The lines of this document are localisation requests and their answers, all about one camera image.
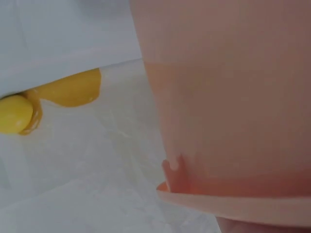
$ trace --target white tile floor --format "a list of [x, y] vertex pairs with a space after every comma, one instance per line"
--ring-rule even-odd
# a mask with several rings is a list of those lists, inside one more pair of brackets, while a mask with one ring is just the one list
[[101, 71], [92, 104], [44, 102], [38, 130], [0, 135], [0, 232], [219, 232], [212, 216], [156, 196], [165, 154], [142, 62]]

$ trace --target pink plastic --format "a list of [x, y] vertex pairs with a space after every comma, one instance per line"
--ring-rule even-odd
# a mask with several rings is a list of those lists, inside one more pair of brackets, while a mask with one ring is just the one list
[[131, 0], [167, 161], [159, 196], [311, 227], [308, 1]]

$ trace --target floor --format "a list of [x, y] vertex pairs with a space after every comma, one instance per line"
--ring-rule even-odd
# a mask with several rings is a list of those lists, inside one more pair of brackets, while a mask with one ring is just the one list
[[156, 196], [165, 153], [142, 61], [101, 73], [95, 102], [44, 101], [39, 129], [0, 135], [0, 232], [220, 232], [213, 216]]

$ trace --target pink object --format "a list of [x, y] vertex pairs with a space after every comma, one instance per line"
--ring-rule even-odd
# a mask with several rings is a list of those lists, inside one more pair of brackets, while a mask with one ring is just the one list
[[311, 227], [310, 3], [131, 7], [167, 153], [160, 198], [229, 219]]

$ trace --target white surface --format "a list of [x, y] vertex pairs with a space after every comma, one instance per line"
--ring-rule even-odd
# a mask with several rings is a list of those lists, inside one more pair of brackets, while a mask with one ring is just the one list
[[43, 102], [39, 129], [0, 135], [0, 232], [219, 232], [213, 217], [156, 196], [165, 153], [142, 62], [102, 73], [92, 104]]
[[1, 0], [0, 98], [141, 57], [128, 0]]

